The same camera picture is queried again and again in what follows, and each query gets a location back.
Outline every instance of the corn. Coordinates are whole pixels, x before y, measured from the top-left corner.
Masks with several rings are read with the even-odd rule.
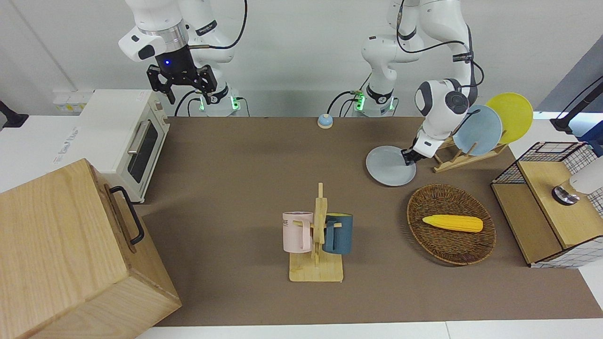
[[[423,222],[441,229],[461,232],[477,233],[484,229],[484,222],[480,218],[464,215],[435,214],[424,217]]]

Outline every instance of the oven door handle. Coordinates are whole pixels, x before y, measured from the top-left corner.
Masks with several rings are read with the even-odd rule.
[[[138,154],[140,152],[140,148],[142,147],[142,142],[145,140],[145,136],[149,131],[149,127],[151,127],[151,121],[146,120],[142,121],[138,125],[138,129],[136,130],[136,135],[134,135],[134,140],[130,144],[128,148],[128,154]]]

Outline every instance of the dark blue mug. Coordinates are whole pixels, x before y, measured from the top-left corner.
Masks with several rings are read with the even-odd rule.
[[[323,251],[344,255],[352,251],[352,215],[327,213]]]

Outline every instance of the wicker basket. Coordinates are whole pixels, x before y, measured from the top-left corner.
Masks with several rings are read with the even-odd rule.
[[[423,222],[423,217],[433,214],[478,217],[484,222],[484,229],[478,233],[458,232]],[[494,250],[496,231],[490,214],[462,189],[444,184],[424,186],[413,193],[406,216],[417,242],[439,260],[454,265],[475,264]]]

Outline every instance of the yellow plate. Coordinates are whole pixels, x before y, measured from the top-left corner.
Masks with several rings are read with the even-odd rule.
[[[525,135],[534,119],[534,109],[528,99],[517,93],[502,93],[490,99],[486,106],[493,109],[502,121],[500,144],[508,144]]]

